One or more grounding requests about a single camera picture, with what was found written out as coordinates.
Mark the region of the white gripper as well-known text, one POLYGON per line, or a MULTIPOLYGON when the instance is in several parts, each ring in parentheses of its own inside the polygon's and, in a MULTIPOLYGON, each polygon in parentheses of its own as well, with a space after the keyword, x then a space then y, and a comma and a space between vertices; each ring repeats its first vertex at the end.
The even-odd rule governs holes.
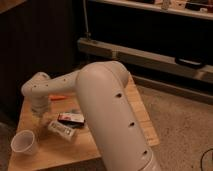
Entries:
MULTIPOLYGON (((49 111, 50 101, 48 97, 34 98, 31 100, 31 110, 33 112, 33 122, 36 126, 40 125, 40 117, 45 112, 49 111)), ((48 116, 43 115, 41 119, 41 126, 45 127, 49 123, 48 116)))

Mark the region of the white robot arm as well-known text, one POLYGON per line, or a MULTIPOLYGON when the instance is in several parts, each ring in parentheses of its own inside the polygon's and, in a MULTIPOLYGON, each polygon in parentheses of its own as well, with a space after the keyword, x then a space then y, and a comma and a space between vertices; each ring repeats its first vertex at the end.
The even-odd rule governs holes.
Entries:
POLYGON ((56 78, 39 72, 21 92, 33 113, 42 116, 50 94, 75 91, 107 171, 162 171, 127 99, 128 78, 117 61, 94 62, 56 78))

